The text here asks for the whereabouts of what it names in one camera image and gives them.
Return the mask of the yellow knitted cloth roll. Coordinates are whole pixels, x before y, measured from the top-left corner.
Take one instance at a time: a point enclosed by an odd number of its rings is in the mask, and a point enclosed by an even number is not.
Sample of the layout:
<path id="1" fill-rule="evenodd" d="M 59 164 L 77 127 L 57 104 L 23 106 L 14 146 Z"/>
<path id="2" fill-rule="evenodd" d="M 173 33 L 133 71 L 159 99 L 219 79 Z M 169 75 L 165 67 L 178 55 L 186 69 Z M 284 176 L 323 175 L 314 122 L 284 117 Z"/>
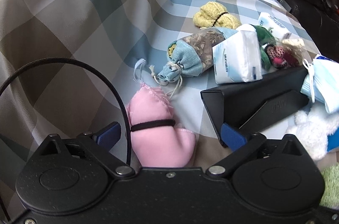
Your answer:
<path id="1" fill-rule="evenodd" d="M 223 27 L 237 29 L 241 22 L 237 17 L 230 14 L 227 8 L 215 1 L 209 1 L 200 7 L 193 16 L 193 24 L 199 28 Z"/>

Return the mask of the white fluffy plush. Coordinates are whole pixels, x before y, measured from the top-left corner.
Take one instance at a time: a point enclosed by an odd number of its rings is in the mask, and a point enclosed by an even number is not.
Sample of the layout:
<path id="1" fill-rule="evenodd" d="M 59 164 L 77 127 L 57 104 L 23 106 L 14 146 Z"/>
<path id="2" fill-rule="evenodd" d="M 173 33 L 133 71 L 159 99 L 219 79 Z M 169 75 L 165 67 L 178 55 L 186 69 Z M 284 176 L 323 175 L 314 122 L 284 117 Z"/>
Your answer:
<path id="1" fill-rule="evenodd" d="M 328 153 L 328 136 L 338 130 L 338 112 L 328 113 L 324 104 L 316 102 L 308 112 L 296 112 L 294 121 L 286 134 L 296 136 L 312 160 L 323 159 Z"/>

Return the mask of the herb sachet blue cloth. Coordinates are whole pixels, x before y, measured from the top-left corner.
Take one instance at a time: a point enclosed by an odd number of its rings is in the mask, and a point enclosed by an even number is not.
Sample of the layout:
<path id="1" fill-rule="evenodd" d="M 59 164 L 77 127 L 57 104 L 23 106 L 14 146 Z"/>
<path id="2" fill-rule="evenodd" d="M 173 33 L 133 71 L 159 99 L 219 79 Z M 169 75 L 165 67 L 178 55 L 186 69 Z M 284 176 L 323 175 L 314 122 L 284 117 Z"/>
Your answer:
<path id="1" fill-rule="evenodd" d="M 160 86 L 174 83 L 166 95 L 171 98 L 182 86 L 183 78 L 198 77 L 213 65 L 213 47 L 231 37 L 237 30 L 224 27 L 203 28 L 171 42 L 166 51 L 167 61 L 156 73 L 150 65 L 151 77 Z"/>

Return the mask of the white tissue pack front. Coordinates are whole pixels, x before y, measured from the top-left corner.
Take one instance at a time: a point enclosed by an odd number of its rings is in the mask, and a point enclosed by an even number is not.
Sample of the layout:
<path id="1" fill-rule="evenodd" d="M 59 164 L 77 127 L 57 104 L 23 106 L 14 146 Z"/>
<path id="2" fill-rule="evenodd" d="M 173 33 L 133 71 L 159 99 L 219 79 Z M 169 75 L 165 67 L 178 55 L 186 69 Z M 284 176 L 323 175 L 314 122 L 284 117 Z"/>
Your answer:
<path id="1" fill-rule="evenodd" d="M 217 28 L 225 40 L 213 47 L 215 83 L 253 82 L 263 79 L 256 29 L 244 24 L 239 29 Z"/>

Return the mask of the white tissue pack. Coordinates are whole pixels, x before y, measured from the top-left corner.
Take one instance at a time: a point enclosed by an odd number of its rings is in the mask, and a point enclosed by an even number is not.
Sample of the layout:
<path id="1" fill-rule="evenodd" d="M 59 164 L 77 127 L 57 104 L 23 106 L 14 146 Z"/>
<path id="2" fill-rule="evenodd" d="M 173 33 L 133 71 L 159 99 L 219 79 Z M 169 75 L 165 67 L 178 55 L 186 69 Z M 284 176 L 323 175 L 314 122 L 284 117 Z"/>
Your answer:
<path id="1" fill-rule="evenodd" d="M 225 40 L 213 47 L 215 83 L 253 82 L 263 79 L 256 29 L 244 24 L 239 29 L 217 28 Z"/>
<path id="2" fill-rule="evenodd" d="M 289 39 L 291 36 L 291 32 L 269 13 L 261 12 L 257 22 L 278 40 Z"/>

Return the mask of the light green fuzzy cloth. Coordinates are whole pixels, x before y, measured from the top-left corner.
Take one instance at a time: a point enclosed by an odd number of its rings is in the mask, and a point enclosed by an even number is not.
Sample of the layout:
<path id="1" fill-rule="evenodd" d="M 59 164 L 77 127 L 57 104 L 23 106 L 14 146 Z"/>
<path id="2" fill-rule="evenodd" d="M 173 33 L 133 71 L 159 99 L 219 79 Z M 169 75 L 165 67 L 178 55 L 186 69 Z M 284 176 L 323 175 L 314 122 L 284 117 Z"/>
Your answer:
<path id="1" fill-rule="evenodd" d="M 325 191 L 320 205 L 338 210 L 339 206 L 339 165 L 338 163 L 325 168 L 322 172 L 325 182 Z"/>

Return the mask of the black rectangular case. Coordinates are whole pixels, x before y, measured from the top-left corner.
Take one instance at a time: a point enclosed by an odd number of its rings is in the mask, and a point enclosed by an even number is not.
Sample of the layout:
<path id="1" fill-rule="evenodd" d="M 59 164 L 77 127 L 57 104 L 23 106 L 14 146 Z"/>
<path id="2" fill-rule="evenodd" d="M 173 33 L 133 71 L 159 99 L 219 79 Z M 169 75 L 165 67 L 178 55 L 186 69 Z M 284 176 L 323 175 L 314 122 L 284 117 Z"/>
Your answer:
<path id="1" fill-rule="evenodd" d="M 200 92 L 202 102 L 223 147 L 234 149 L 230 130 L 246 136 L 265 130 L 308 104 L 300 92 L 304 67 L 268 73 L 254 82 L 229 83 Z"/>

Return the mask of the checkered cloth cover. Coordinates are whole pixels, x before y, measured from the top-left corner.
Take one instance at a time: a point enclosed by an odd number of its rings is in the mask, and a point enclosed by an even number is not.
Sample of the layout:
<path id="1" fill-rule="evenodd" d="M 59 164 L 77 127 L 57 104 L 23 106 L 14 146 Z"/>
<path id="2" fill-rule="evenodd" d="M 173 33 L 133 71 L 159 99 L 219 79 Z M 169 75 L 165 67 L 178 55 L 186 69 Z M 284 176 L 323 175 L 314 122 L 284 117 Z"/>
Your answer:
<path id="1" fill-rule="evenodd" d="M 318 53 L 276 0 L 1 0 L 1 80 L 37 59 L 74 58 L 99 70 L 128 103 L 139 89 L 135 63 L 143 58 L 161 70 L 168 44 L 197 32 L 192 18 L 209 1 L 242 23 L 270 13 Z M 50 64 L 16 79 L 1 95 L 1 218 L 23 211 L 15 180 L 46 136 L 73 138 L 112 121 L 122 122 L 114 96 L 81 68 Z"/>

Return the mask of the light blue face mask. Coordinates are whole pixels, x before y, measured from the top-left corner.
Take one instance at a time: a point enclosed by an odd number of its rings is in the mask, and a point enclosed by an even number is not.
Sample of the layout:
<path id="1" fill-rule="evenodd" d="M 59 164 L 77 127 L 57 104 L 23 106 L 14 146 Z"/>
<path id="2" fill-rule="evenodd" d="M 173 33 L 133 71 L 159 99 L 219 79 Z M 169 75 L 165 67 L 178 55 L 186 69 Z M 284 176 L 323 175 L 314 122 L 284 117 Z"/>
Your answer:
<path id="1" fill-rule="evenodd" d="M 312 63 L 302 61 L 307 75 L 304 78 L 300 92 L 309 98 L 325 105 L 327 113 L 338 112 L 338 62 L 322 55 L 316 55 Z"/>

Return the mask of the pink cloth with hairband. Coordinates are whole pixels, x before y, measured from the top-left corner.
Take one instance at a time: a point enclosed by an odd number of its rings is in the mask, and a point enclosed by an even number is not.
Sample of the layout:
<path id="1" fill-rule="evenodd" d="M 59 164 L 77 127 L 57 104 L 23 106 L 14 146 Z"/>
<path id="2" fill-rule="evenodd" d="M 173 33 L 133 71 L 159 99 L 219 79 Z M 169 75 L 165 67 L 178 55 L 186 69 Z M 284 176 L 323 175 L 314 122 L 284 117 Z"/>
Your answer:
<path id="1" fill-rule="evenodd" d="M 195 134 L 176 124 L 174 108 L 159 87 L 146 83 L 126 106 L 132 150 L 143 167 L 186 166 L 195 149 Z"/>

